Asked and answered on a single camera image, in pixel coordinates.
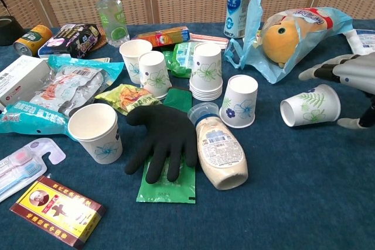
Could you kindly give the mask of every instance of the white box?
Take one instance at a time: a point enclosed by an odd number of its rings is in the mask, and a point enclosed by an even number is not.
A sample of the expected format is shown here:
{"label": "white box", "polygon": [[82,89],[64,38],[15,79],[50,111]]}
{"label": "white box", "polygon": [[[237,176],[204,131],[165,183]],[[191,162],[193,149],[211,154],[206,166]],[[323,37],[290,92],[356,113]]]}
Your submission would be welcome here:
{"label": "white box", "polygon": [[0,110],[17,101],[30,101],[50,73],[47,60],[22,55],[0,72]]}

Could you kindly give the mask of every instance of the mayonnaise bottle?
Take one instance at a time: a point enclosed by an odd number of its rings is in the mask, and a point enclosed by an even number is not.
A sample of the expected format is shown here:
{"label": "mayonnaise bottle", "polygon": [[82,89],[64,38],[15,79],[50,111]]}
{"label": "mayonnaise bottle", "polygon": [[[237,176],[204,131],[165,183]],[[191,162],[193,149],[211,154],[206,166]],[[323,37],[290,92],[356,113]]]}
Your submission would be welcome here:
{"label": "mayonnaise bottle", "polygon": [[250,0],[227,0],[224,34],[231,38],[245,36],[247,7]]}
{"label": "mayonnaise bottle", "polygon": [[200,165],[218,190],[229,190],[248,178],[245,153],[219,117],[213,102],[197,104],[187,113],[197,132]]}

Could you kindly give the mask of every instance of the plush toy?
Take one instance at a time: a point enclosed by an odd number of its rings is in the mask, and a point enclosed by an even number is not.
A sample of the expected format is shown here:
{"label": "plush toy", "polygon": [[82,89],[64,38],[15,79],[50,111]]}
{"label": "plush toy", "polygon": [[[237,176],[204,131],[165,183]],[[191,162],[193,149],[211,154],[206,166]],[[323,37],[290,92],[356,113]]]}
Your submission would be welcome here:
{"label": "plush toy", "polygon": [[326,29],[324,20],[319,23],[307,22],[297,16],[285,16],[281,21],[274,23],[262,33],[263,51],[268,58],[280,67],[293,55],[297,44],[309,32]]}

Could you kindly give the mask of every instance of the plastic water bottle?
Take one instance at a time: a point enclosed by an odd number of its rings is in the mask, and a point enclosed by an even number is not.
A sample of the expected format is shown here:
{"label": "plastic water bottle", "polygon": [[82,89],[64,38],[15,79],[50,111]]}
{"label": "plastic water bottle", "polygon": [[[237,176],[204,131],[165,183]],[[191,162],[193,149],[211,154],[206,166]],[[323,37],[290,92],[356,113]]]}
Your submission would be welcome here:
{"label": "plastic water bottle", "polygon": [[231,38],[245,36],[247,7],[250,0],[227,0],[224,34]]}
{"label": "plastic water bottle", "polygon": [[129,41],[127,21],[120,0],[99,0],[96,5],[108,44],[120,47]]}

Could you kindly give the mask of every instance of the toothbrush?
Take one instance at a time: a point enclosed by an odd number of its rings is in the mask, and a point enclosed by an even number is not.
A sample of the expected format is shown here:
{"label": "toothbrush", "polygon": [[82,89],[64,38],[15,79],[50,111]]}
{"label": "toothbrush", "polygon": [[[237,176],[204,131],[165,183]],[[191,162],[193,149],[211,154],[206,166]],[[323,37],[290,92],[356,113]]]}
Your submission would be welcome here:
{"label": "toothbrush", "polygon": [[1,172],[0,177],[7,174],[13,168],[18,167],[18,166],[22,166],[25,163],[29,162],[31,160],[31,158],[32,158],[32,156],[28,152],[22,151],[22,152],[17,153],[17,155],[15,155],[12,158],[12,162],[15,162],[15,164],[13,166],[9,167],[8,169],[6,169],[5,171]]}
{"label": "toothbrush", "polygon": [[40,164],[35,164],[35,163],[30,163],[28,164],[24,171],[22,172],[22,175],[20,178],[18,178],[17,180],[13,181],[12,183],[10,184],[7,184],[5,187],[3,187],[1,190],[0,190],[0,195],[3,194],[4,192],[6,192],[7,190],[9,190],[10,188],[14,187],[15,185],[17,185],[18,183],[20,183],[21,181],[27,179],[27,178],[30,178],[32,176],[34,176],[37,172],[39,172],[40,170],[42,169],[42,165]]}

